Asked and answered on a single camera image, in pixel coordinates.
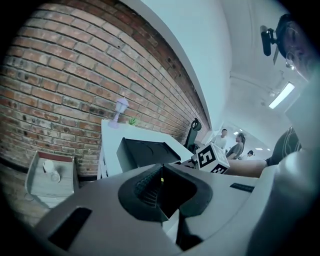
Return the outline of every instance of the floor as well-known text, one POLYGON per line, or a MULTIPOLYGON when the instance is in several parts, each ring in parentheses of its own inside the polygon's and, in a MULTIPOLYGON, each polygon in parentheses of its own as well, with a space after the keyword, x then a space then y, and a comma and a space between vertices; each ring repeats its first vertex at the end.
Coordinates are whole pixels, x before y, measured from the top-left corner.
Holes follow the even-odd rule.
POLYGON ((27 174, 0 164, 0 185, 13 214, 22 222, 34 227, 50 210, 34 201, 25 190, 27 174))

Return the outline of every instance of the white wall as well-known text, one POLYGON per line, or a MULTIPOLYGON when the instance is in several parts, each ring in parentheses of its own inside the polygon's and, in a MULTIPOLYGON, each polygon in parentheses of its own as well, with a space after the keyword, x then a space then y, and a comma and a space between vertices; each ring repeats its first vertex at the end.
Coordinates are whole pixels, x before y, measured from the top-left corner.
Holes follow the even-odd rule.
POLYGON ((179 57, 210 127, 220 122, 230 86, 232 50, 219 0, 121 0, 145 18, 179 57))

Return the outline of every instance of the white counter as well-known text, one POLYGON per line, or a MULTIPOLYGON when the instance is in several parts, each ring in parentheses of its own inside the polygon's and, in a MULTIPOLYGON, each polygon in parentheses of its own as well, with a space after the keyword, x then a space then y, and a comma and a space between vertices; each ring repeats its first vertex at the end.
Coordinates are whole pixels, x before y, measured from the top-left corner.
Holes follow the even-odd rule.
POLYGON ((174 150, 184 162, 192 157, 192 153, 168 134, 158 131, 138 128, 129 124, 119 123, 119 128, 108 126, 108 120, 101 121, 102 146, 99 159, 97 179, 121 174, 121 159, 118 159, 117 150, 123 138, 150 142, 164 142, 174 150))

